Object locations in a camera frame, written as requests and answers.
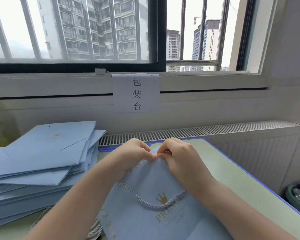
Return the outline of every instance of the green tabletop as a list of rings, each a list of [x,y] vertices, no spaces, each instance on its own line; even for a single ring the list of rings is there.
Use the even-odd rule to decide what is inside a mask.
[[[300,214],[298,212],[208,142],[203,139],[192,139],[187,142],[198,151],[218,181],[226,184],[249,205],[300,240]],[[151,148],[159,145],[161,143],[152,144]],[[98,161],[107,154],[98,153]],[[0,240],[22,239],[39,214],[40,212],[37,212],[0,226]]]

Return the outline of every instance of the white radiator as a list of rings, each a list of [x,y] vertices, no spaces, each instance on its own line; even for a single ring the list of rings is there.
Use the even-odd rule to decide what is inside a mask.
[[[170,137],[204,137],[274,192],[279,193],[300,140],[300,124],[289,121],[261,121],[105,135],[99,146],[120,145],[131,138],[150,142]]]

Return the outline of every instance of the crown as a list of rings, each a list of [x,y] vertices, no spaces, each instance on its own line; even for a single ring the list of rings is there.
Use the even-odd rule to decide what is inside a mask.
[[[168,199],[166,195],[163,193],[163,197],[159,194],[160,199],[157,198],[157,201],[160,201],[162,204],[166,204],[168,202]]]

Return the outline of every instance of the gift bag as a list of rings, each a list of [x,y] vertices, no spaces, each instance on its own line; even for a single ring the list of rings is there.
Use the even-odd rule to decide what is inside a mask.
[[[182,191],[164,160],[140,161],[112,187],[98,214],[108,240],[233,239],[208,209]],[[168,207],[152,207],[172,198]]]

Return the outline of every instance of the gray cord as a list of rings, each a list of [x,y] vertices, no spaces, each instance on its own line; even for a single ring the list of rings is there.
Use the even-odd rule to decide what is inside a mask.
[[[164,205],[153,205],[150,204],[148,202],[145,202],[139,195],[136,194],[136,192],[134,192],[126,183],[121,182],[119,183],[120,186],[124,186],[130,193],[132,193],[132,195],[139,201],[141,202],[144,206],[146,206],[147,208],[156,210],[156,211],[160,211],[163,209],[166,209],[167,207],[172,206],[172,204],[174,203],[175,200],[182,198],[185,195],[185,191],[182,190],[179,194],[177,194],[176,196],[174,196],[171,200],[169,200],[167,203],[165,203]],[[48,213],[48,211],[52,209],[51,207],[46,208],[40,215],[39,217],[32,223],[32,225],[30,226],[27,234],[30,232],[30,230],[44,217],[45,214]],[[86,239],[92,239],[92,238],[98,238],[103,234],[103,229],[101,226],[101,223],[99,221],[99,219],[96,217],[92,227],[90,228],[90,232],[88,233],[88,236]]]

